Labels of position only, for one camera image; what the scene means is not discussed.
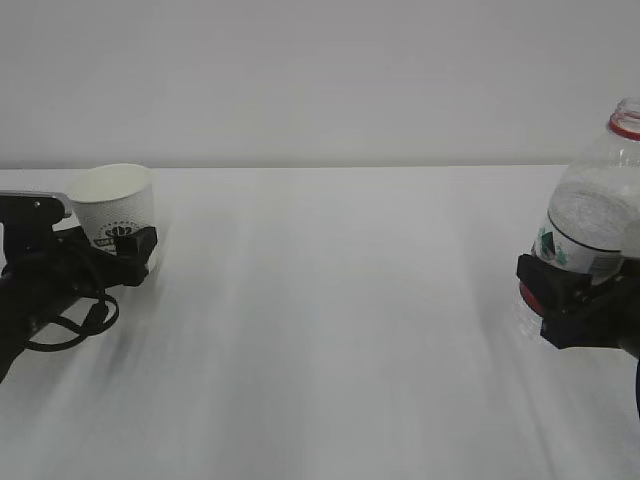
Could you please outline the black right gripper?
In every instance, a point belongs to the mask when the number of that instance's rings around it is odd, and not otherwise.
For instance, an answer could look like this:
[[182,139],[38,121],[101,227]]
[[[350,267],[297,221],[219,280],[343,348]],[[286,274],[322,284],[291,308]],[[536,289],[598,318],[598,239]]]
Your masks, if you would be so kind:
[[516,276],[527,306],[543,318],[540,335],[559,350],[621,349],[639,356],[640,259],[625,258],[618,277],[593,287],[593,277],[518,257]]

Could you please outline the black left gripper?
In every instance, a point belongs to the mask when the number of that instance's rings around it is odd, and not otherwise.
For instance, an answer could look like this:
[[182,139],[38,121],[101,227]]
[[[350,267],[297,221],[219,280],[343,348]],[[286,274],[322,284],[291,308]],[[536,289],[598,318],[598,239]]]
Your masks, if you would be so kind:
[[34,336],[53,324],[71,332],[77,345],[110,329],[120,316],[115,286],[137,287],[158,243],[154,227],[115,239],[116,253],[92,248],[80,226],[42,240],[3,239],[1,343],[35,345]]

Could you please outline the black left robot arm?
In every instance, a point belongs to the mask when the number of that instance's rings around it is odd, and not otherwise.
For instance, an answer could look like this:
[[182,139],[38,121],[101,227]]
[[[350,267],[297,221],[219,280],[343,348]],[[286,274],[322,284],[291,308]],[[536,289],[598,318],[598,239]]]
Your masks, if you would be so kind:
[[9,260],[1,272],[1,376],[25,351],[64,351],[110,329],[120,308],[108,290],[141,285],[157,243],[156,229],[144,227],[116,238],[110,254],[74,227]]

